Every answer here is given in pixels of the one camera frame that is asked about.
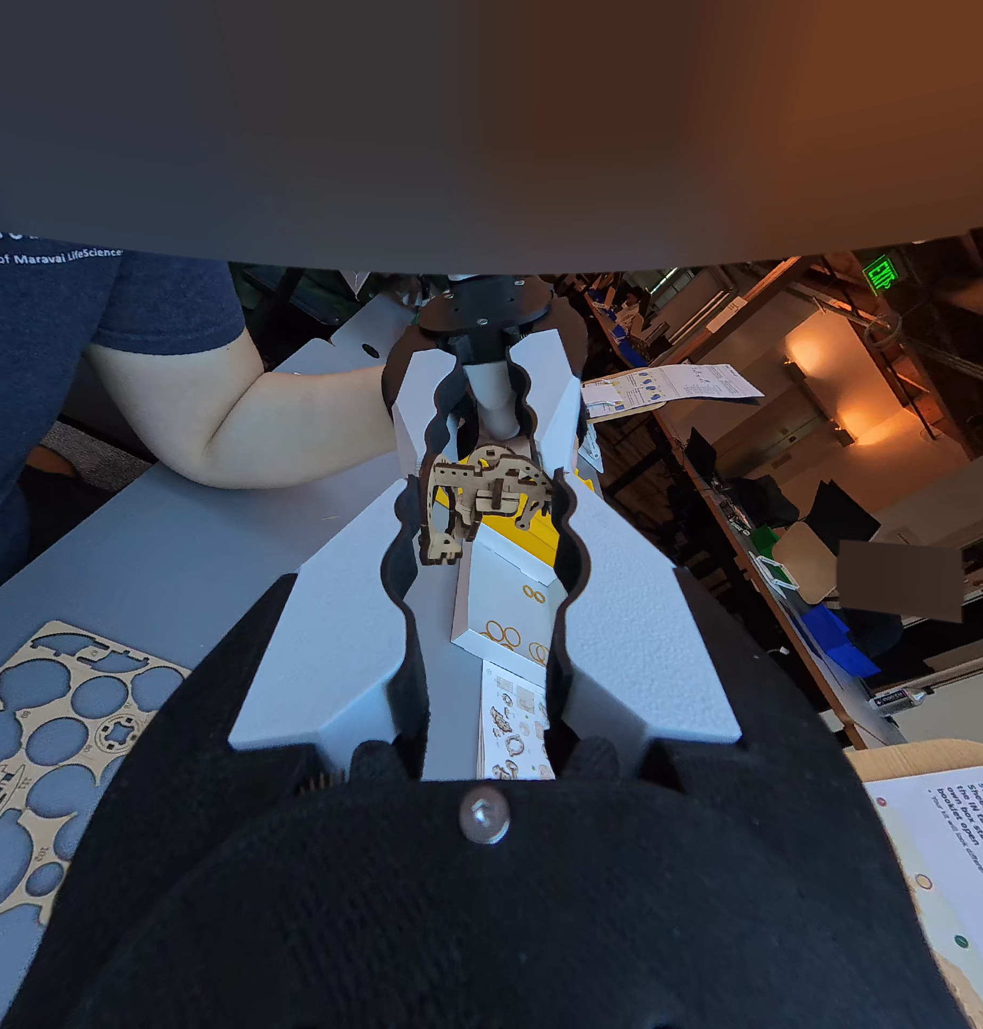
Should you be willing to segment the blue bin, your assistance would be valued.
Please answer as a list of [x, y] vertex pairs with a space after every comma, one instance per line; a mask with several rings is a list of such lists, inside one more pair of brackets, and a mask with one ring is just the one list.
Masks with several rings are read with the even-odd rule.
[[820, 650], [849, 675], [866, 679], [881, 673], [881, 669], [852, 642], [845, 622], [828, 607], [812, 607], [802, 612], [798, 620]]

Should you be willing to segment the person in blue shirt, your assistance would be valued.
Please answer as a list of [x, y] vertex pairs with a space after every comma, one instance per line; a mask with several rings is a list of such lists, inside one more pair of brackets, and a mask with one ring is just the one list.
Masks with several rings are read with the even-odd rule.
[[87, 347], [184, 356], [243, 328], [227, 264], [0, 232], [0, 586], [111, 498], [26, 463]]

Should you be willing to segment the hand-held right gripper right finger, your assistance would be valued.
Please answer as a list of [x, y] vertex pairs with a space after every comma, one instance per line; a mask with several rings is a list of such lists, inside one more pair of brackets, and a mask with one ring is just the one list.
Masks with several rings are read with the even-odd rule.
[[553, 768], [593, 738], [622, 775], [662, 741], [742, 739], [672, 562], [574, 472], [554, 473], [551, 519], [563, 590], [546, 671]]

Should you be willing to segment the white cardboard kit box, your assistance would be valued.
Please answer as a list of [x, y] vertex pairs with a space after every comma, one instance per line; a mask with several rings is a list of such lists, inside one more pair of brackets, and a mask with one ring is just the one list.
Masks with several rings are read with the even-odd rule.
[[529, 682], [546, 680], [565, 589], [553, 568], [482, 524], [466, 542], [450, 640]]

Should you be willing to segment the assembly diagram leaflet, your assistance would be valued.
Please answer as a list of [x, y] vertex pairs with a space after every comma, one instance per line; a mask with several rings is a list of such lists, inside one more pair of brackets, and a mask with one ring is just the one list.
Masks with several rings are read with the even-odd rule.
[[554, 780], [545, 685], [485, 660], [480, 698], [477, 779]]

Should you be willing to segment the person's left forearm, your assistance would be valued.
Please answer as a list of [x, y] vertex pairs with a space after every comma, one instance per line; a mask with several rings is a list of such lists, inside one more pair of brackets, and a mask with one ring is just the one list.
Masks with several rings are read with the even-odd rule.
[[264, 371], [246, 331], [202, 353], [91, 345], [86, 355], [157, 461], [205, 486], [299, 486], [396, 449], [382, 367], [322, 376]]

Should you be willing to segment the wooden model assembly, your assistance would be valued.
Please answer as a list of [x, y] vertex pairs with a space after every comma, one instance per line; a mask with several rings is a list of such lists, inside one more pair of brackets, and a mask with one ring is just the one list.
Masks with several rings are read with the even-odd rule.
[[550, 477], [532, 459], [501, 445], [481, 446], [466, 461], [426, 462], [419, 488], [420, 559], [427, 566], [455, 564], [486, 518], [505, 519], [527, 531], [536, 516], [552, 508]]

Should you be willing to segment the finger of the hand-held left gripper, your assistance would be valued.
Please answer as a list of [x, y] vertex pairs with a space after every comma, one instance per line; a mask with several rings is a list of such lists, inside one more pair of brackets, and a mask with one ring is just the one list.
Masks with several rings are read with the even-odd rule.
[[392, 420], [403, 475], [426, 484], [440, 457], [459, 458], [459, 414], [467, 378], [456, 355], [441, 349], [393, 349]]
[[580, 377], [573, 372], [561, 333], [549, 328], [510, 347], [510, 385], [519, 434], [530, 443], [547, 476], [574, 468], [580, 418]]

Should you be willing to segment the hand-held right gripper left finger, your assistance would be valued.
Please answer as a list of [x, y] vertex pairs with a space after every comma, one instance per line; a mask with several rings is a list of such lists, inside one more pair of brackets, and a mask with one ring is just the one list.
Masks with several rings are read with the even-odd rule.
[[419, 481], [410, 475], [300, 566], [230, 729], [234, 750], [304, 744], [335, 773], [348, 771], [361, 744], [380, 741], [421, 778], [430, 699], [406, 604], [420, 528]]

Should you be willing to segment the punched-out plywood sheet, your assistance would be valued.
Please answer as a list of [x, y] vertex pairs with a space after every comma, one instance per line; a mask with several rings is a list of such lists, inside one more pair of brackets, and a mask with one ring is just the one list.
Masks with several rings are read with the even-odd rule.
[[0, 665], [0, 715], [17, 728], [15, 747], [0, 756], [0, 821], [15, 813], [29, 843], [0, 917], [32, 907], [46, 925], [72, 862], [57, 839], [76, 814], [42, 813], [31, 801], [35, 788], [70, 767], [99, 786], [189, 675], [177, 663], [61, 620], [44, 624]]

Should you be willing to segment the long wooden-edged desk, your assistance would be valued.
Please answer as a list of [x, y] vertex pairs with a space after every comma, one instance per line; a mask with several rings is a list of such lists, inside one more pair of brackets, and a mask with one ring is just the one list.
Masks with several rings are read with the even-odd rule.
[[651, 418], [650, 434], [666, 467], [679, 486], [694, 490], [694, 507], [703, 506], [710, 513], [695, 516], [693, 527], [702, 529], [709, 538], [710, 553], [729, 583], [721, 597], [739, 605], [754, 641], [786, 670], [820, 714], [831, 711], [826, 716], [829, 728], [843, 732], [848, 745], [866, 750], [906, 743], [900, 729], [871, 707], [863, 680], [849, 675], [820, 649], [800, 619], [807, 604], [796, 591], [784, 590], [766, 574], [750, 536], [726, 518], [719, 495], [688, 462], [678, 437], [665, 427], [659, 414], [653, 413]]

